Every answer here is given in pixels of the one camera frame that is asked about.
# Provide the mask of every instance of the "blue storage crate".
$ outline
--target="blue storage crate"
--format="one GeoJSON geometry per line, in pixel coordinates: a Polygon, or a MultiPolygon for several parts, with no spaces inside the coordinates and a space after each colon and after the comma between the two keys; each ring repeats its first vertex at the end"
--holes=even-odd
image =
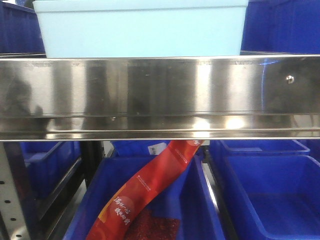
{"type": "MultiPolygon", "coordinates": [[[[85,240],[109,199],[151,159],[149,156],[103,160],[63,240],[85,240]]],[[[177,240],[225,240],[202,171],[201,159],[197,156],[188,169],[147,208],[156,217],[180,219],[177,240]]]]}
{"type": "Polygon", "coordinates": [[[46,198],[79,156],[73,141],[21,142],[31,187],[37,198],[46,198]]]}
{"type": "Polygon", "coordinates": [[[320,161],[320,139],[306,139],[299,140],[299,142],[310,149],[310,157],[314,158],[318,162],[320,161]]]}
{"type": "Polygon", "coordinates": [[[250,0],[242,50],[320,53],[319,0],[250,0]]]}
{"type": "Polygon", "coordinates": [[[211,167],[217,170],[224,191],[226,159],[229,156],[308,155],[310,149],[297,140],[211,140],[211,167]]]}
{"type": "Polygon", "coordinates": [[[225,201],[240,240],[319,240],[320,164],[310,156],[232,156],[225,201]]]}
{"type": "Polygon", "coordinates": [[[0,0],[0,53],[44,53],[34,10],[0,0]]]}
{"type": "Polygon", "coordinates": [[[158,155],[170,140],[119,140],[111,141],[120,157],[158,155]]]}

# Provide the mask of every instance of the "metal shelf rail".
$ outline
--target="metal shelf rail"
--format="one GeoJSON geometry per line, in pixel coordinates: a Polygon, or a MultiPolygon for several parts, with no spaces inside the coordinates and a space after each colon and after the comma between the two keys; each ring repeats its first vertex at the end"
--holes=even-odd
{"type": "Polygon", "coordinates": [[[13,141],[320,138],[319,66],[320,55],[0,58],[9,238],[44,238],[13,141]]]}

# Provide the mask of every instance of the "red snack package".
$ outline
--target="red snack package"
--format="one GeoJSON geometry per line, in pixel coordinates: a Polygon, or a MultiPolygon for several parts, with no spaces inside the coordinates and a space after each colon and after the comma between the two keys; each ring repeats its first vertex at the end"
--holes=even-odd
{"type": "Polygon", "coordinates": [[[203,141],[172,140],[131,177],[95,220],[86,240],[123,240],[133,219],[186,170],[203,141]]]}

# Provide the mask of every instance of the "stainless steel shelf edge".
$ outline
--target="stainless steel shelf edge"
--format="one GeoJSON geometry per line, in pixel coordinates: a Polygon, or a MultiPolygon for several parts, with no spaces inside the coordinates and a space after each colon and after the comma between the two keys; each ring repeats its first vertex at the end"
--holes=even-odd
{"type": "Polygon", "coordinates": [[[320,55],[0,59],[0,141],[319,138],[320,55]]]}

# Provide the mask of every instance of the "red granular food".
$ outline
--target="red granular food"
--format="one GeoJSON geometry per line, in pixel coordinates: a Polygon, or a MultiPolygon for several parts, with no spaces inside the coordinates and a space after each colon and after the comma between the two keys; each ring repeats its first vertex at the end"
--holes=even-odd
{"type": "Polygon", "coordinates": [[[128,228],[124,240],[175,240],[180,220],[152,216],[144,209],[128,228]]]}

